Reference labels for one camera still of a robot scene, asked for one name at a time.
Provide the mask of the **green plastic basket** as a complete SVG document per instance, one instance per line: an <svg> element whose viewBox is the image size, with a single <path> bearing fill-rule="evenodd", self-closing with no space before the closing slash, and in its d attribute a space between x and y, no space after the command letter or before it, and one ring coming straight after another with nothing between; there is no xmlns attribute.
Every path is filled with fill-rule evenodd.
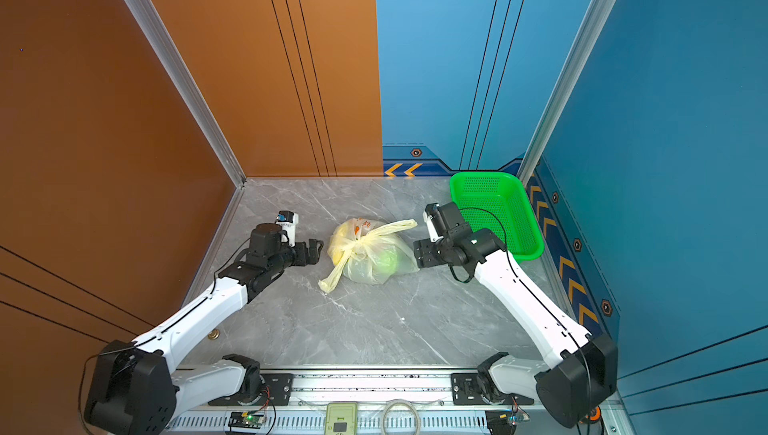
<svg viewBox="0 0 768 435"><path fill-rule="evenodd" d="M493 231L518 261L544 252L533 209L521 181L503 172L461 172L450 179L452 201L475 230Z"/></svg>

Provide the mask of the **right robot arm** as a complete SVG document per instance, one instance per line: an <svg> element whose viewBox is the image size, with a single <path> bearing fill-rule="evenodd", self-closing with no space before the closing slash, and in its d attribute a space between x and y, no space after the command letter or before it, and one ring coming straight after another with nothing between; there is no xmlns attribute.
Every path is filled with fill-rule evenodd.
<svg viewBox="0 0 768 435"><path fill-rule="evenodd" d="M473 230L454 203L424 209L429 236L414 244L422 268L463 268L493 294L534 342L541 358L499 352L476 369L479 396L490 404L518 397L541 403L573 428L617 390L619 351L607 334L594 335L561 310L525 273L491 230Z"/></svg>

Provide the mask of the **translucent yellowish plastic bag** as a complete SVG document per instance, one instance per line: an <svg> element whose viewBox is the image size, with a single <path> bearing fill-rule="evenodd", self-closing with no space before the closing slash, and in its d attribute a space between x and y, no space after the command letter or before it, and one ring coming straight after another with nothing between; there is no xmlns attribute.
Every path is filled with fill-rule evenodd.
<svg viewBox="0 0 768 435"><path fill-rule="evenodd" d="M412 274L419 271L413 249L399 236L417 227L413 219L391 223L353 218L339 225L333 232L327 254L334 268L318 282L326 294L336 289L342 278L365 285L382 285L396 275ZM372 258L385 250L397 250L399 267L390 277L374 273Z"/></svg>

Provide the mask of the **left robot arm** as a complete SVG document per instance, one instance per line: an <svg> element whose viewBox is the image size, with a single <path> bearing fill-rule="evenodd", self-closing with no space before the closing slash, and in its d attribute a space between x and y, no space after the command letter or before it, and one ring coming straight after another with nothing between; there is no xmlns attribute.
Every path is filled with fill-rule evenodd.
<svg viewBox="0 0 768 435"><path fill-rule="evenodd" d="M242 405L265 400L261 366L249 357L230 354L192 368L181 364L221 322L246 307L287 269L320 261L323 241L297 241L296 225L283 216L257 225L245 248L202 294L132 341L115 340L92 356L90 387L78 390L83 429L159 434L179 415L216 399Z"/></svg>

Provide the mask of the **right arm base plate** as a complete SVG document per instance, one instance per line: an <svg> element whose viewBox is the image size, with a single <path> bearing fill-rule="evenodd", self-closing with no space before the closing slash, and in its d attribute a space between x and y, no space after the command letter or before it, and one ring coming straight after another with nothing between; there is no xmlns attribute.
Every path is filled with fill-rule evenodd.
<svg viewBox="0 0 768 435"><path fill-rule="evenodd" d="M532 398L519 394L501 393L490 377L477 372L458 372L450 375L453 403L468 405L533 405Z"/></svg>

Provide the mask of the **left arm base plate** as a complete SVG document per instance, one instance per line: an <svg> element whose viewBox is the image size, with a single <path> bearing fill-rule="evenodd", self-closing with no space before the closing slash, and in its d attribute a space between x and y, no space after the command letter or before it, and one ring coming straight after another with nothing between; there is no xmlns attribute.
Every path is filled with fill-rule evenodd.
<svg viewBox="0 0 768 435"><path fill-rule="evenodd" d="M287 406L290 401L294 375L292 373L266 373L261 375L262 384L257 395L236 393L208 402L209 406Z"/></svg>

